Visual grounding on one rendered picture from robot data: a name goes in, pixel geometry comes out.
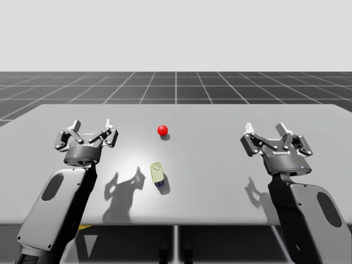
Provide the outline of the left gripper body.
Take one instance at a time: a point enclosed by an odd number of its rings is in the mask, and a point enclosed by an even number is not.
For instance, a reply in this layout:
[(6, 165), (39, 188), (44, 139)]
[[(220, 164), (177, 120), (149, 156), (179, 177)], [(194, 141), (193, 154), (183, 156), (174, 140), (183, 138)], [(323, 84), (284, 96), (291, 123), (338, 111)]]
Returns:
[(101, 158), (103, 140), (98, 137), (95, 141), (89, 142), (89, 139), (92, 139), (93, 136), (93, 133), (82, 134), (82, 144), (72, 140), (69, 143), (63, 162), (74, 167), (87, 167), (91, 163), (98, 164)]

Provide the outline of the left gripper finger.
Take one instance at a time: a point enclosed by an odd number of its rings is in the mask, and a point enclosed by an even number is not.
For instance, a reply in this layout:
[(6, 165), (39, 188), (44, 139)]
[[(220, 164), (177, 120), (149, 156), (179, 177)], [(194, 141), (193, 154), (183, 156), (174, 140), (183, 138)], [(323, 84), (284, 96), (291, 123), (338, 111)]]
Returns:
[(68, 147), (69, 138), (72, 137), (78, 144), (83, 144), (84, 140), (79, 135), (81, 122), (76, 119), (73, 125), (67, 127), (65, 131), (59, 131), (54, 143), (54, 148), (60, 152), (66, 151)]
[(90, 136), (88, 142), (94, 147), (114, 147), (118, 137), (117, 129), (111, 124), (111, 120), (107, 119), (105, 130), (99, 131)]

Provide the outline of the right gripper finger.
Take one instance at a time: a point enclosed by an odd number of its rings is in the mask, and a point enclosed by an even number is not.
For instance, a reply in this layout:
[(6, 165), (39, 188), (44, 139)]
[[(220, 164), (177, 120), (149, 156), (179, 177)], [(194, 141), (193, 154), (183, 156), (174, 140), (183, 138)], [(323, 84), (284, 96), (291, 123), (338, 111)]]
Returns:
[(245, 133), (241, 137), (240, 142), (245, 149), (248, 156), (252, 157), (262, 151), (263, 146), (268, 146), (273, 150), (277, 150), (278, 146), (274, 143), (274, 140), (265, 139), (257, 135), (251, 123), (246, 123)]
[(276, 125), (278, 134), (282, 137), (282, 149), (289, 151), (294, 149), (298, 155), (309, 157), (313, 155), (313, 151), (308, 145), (306, 139), (302, 135), (296, 135), (291, 130), (287, 129), (283, 123)]

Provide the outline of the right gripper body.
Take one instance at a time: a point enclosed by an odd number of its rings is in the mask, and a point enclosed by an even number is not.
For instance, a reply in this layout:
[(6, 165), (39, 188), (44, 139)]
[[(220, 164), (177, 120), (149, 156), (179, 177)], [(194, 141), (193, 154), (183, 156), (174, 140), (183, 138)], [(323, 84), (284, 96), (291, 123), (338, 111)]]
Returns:
[(277, 150), (263, 146), (261, 151), (263, 163), (269, 175), (278, 173), (305, 175), (311, 173), (312, 169), (305, 157), (298, 155), (293, 148), (290, 148), (289, 151), (283, 150), (281, 140), (274, 140), (274, 143), (278, 146)]

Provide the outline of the green and blue rectangular can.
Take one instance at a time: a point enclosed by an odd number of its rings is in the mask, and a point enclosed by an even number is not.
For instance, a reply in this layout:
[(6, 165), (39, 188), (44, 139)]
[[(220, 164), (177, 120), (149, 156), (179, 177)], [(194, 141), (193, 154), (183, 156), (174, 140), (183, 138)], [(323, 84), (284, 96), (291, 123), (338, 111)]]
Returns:
[(164, 185), (164, 173), (160, 162), (151, 164), (151, 178), (156, 187), (162, 187)]

